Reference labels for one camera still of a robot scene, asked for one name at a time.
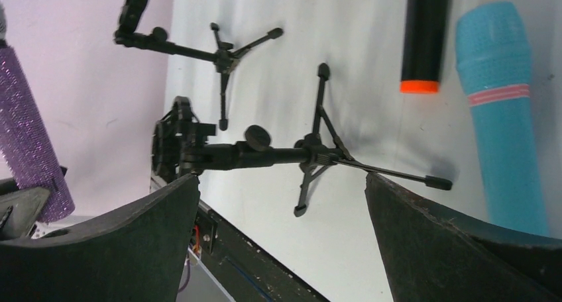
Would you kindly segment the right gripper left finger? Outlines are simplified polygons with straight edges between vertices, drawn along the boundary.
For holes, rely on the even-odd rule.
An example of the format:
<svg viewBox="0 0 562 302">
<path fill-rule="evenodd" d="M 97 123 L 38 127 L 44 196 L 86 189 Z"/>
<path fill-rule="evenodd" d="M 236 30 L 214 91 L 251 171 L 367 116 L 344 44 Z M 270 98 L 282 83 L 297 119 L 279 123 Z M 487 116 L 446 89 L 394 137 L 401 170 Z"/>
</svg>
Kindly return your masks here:
<svg viewBox="0 0 562 302">
<path fill-rule="evenodd" d="M 1 243 L 2 301 L 175 301 L 200 198 L 183 176 L 88 221 Z"/>
</svg>

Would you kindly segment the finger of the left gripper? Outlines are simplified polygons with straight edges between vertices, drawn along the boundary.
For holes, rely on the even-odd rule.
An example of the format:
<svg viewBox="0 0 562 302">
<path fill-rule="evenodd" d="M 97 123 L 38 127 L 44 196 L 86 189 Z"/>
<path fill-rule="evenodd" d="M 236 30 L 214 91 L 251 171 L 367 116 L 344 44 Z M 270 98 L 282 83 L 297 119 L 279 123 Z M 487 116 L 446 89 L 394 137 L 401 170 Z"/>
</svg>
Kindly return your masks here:
<svg viewBox="0 0 562 302">
<path fill-rule="evenodd" d="M 34 187 L 1 196 L 1 241 L 26 237 L 37 222 L 50 191 Z"/>
</svg>

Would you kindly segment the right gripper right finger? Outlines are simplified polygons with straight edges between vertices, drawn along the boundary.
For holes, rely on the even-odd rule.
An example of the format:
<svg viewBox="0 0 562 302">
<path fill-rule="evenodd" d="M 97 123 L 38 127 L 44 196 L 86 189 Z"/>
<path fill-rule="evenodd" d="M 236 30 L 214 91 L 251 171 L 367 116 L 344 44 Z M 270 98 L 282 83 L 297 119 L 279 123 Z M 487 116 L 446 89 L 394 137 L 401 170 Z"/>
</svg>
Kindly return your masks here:
<svg viewBox="0 0 562 302">
<path fill-rule="evenodd" d="M 559 239 L 470 217 L 375 173 L 365 197 L 393 300 L 561 300 Z"/>
</svg>

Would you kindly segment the purple glitter microphone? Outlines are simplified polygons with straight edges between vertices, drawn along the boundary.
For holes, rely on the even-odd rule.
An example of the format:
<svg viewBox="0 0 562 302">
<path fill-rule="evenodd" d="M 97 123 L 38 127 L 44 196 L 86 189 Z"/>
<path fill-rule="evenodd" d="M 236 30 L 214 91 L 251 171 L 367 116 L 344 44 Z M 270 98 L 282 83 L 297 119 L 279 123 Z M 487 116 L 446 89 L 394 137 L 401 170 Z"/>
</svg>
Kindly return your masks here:
<svg viewBox="0 0 562 302">
<path fill-rule="evenodd" d="M 19 189 L 49 191 L 38 221 L 70 216 L 75 204 L 15 49 L 1 8 L 1 154 Z"/>
</svg>

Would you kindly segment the black shock mount tripod stand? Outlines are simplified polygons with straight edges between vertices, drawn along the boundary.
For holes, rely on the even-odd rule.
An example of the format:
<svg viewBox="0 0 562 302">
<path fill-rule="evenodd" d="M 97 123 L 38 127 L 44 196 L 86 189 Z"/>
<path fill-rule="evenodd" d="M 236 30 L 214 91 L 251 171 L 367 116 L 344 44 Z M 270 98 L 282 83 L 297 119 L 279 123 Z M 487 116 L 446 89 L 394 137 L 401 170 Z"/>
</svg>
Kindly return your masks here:
<svg viewBox="0 0 562 302">
<path fill-rule="evenodd" d="M 352 157 L 323 108 L 325 84 L 331 76 L 329 66 L 326 63 L 320 64 L 317 75 L 319 87 L 312 132 L 298 140 L 292 148 L 273 148 L 269 133 L 258 125 L 251 125 L 246 129 L 243 141 L 234 144 L 208 144 L 208 138 L 216 134 L 216 126 L 200 122 L 192 111 L 190 100 L 177 96 L 171 110 L 155 124 L 152 172 L 170 183 L 186 174 L 199 176 L 206 170 L 229 171 L 266 168 L 276 164 L 298 164 L 304 178 L 298 204 L 294 207 L 296 217 L 302 216 L 307 210 L 311 182 L 329 167 L 338 164 L 422 182 L 434 189 L 448 191 L 452 188 L 452 182 L 445 178 L 421 177 L 368 166 Z"/>
</svg>

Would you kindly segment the black tripod clip stand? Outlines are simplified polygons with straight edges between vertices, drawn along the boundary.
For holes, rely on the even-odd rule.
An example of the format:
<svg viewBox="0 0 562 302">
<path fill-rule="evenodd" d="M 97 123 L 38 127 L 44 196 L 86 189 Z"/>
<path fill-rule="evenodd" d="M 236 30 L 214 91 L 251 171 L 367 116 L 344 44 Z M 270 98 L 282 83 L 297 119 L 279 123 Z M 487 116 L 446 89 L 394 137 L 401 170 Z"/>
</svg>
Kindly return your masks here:
<svg viewBox="0 0 562 302">
<path fill-rule="evenodd" d="M 163 54 L 179 55 L 213 63 L 216 72 L 221 76 L 221 116 L 219 119 L 219 129 L 222 131 L 227 130 L 229 120 L 226 112 L 226 91 L 230 75 L 235 70 L 243 56 L 256 46 L 263 44 L 268 40 L 274 40 L 281 37 L 284 34 L 284 30 L 280 27 L 274 28 L 267 32 L 265 36 L 243 46 L 238 50 L 234 50 L 234 45 L 232 43 L 224 42 L 220 39 L 220 26 L 217 23 L 210 23 L 209 27 L 213 31 L 217 50 L 214 53 L 205 52 L 203 50 L 180 46 L 168 41 L 167 31 L 159 26 L 153 28 L 150 34 L 137 32 L 137 27 L 142 14 L 148 5 L 148 1 L 149 0 L 125 0 L 119 16 L 118 28 L 114 32 L 115 44 L 122 45 L 126 48 L 150 50 Z"/>
</svg>

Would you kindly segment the teal blue microphone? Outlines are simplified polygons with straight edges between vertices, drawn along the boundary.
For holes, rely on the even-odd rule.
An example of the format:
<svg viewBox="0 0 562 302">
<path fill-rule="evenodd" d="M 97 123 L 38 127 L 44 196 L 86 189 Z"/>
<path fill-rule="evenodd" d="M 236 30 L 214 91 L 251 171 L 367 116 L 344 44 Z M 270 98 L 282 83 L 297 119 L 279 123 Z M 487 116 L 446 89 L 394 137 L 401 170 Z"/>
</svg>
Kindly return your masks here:
<svg viewBox="0 0 562 302">
<path fill-rule="evenodd" d="M 530 102 L 531 49 L 515 5 L 486 3 L 465 13 L 456 24 L 455 54 L 490 221 L 547 236 Z"/>
</svg>

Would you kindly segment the black orange-tipped microphone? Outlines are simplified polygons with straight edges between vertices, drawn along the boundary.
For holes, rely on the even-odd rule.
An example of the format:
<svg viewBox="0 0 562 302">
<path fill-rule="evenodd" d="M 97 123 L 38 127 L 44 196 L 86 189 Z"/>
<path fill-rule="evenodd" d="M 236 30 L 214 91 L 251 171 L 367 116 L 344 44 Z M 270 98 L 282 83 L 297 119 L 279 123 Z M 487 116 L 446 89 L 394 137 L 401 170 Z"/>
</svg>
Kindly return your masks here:
<svg viewBox="0 0 562 302">
<path fill-rule="evenodd" d="M 401 93 L 439 91 L 450 0 L 407 0 Z"/>
</svg>

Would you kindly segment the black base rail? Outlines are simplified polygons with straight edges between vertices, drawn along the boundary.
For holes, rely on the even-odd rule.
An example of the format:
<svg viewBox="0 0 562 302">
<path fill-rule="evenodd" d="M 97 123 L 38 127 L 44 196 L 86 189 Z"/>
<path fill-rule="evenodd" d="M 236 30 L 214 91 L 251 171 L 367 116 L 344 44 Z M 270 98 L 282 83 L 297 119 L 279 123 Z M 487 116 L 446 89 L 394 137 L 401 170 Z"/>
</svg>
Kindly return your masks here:
<svg viewBox="0 0 562 302">
<path fill-rule="evenodd" d="M 137 288 L 125 301 L 175 301 L 217 291 L 234 301 L 325 301 L 312 286 L 200 200 L 196 177 L 153 210 Z"/>
</svg>

